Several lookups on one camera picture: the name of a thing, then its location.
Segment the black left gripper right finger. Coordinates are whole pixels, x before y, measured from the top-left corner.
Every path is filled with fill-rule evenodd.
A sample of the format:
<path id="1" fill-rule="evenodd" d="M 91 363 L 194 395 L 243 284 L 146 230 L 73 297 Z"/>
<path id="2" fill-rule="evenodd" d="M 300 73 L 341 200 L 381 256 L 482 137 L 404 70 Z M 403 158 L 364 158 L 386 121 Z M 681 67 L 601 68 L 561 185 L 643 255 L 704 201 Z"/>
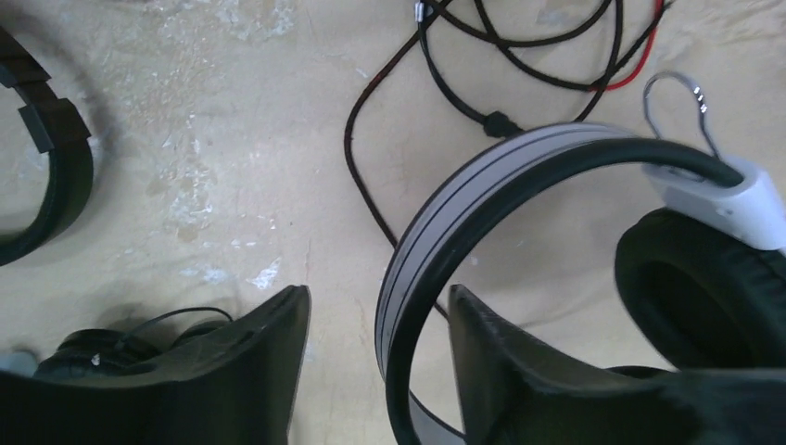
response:
<path id="1" fill-rule="evenodd" d="M 468 444 L 781 444 L 785 374 L 699 369 L 647 378 L 575 359 L 450 288 Z"/>

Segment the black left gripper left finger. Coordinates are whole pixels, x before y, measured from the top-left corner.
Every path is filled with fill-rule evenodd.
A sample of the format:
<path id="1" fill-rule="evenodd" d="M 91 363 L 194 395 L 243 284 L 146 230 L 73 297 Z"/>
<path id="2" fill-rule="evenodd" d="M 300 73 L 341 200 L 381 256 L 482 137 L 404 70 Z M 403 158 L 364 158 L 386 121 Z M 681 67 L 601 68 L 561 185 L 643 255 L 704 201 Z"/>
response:
<path id="1" fill-rule="evenodd" d="M 288 286 L 125 375 L 1 375 L 5 444 L 284 444 L 311 295 Z"/>

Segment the black over-ear headphones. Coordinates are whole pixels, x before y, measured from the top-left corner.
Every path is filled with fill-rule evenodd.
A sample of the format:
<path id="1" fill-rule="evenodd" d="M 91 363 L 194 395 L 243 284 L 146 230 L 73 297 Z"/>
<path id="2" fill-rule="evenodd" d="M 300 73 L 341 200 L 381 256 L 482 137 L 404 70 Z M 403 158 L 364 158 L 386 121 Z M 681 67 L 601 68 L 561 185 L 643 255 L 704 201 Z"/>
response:
<path id="1" fill-rule="evenodd" d="M 195 312 L 210 312 L 215 316 L 186 329 L 171 343 L 173 349 L 234 321 L 234 317 L 223 309 L 196 306 L 165 312 L 127 331 L 109 328 L 79 330 L 66 336 L 53 355 L 38 365 L 33 376 L 43 380 L 65 381 L 125 375 L 136 365 L 164 352 L 143 339 L 142 333 L 174 316 Z"/>

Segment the white and black headphones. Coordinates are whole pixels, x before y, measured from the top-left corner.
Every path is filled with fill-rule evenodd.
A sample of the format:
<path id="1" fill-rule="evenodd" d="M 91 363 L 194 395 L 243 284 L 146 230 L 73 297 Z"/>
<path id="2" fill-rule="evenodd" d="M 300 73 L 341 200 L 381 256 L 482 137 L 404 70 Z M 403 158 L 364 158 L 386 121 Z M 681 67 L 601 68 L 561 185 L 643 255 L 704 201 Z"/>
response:
<path id="1" fill-rule="evenodd" d="M 706 89 L 709 124 L 726 152 L 766 168 L 785 200 L 785 70 L 724 70 L 691 67 L 688 75 Z M 641 88 L 622 93 L 602 106 L 602 121 L 649 133 L 641 116 Z M 694 129 L 691 100 L 674 80 L 653 88 L 653 113 L 668 137 L 703 146 Z M 425 167 L 407 167 L 430 179 L 413 197 L 399 199 L 403 229 L 449 171 L 480 148 L 479 136 L 439 136 L 438 142 L 466 142 L 469 148 L 440 148 Z M 506 320 L 559 351 L 600 367 L 644 365 L 666 370 L 674 365 L 659 354 L 625 314 L 613 284 L 615 245 L 645 213 L 659 207 L 654 191 L 636 166 L 582 173 L 556 185 L 506 217 L 463 260 L 449 283 L 467 285 Z M 415 356 L 416 394 L 443 419 L 461 422 L 450 342 L 444 320 L 429 316 Z"/>

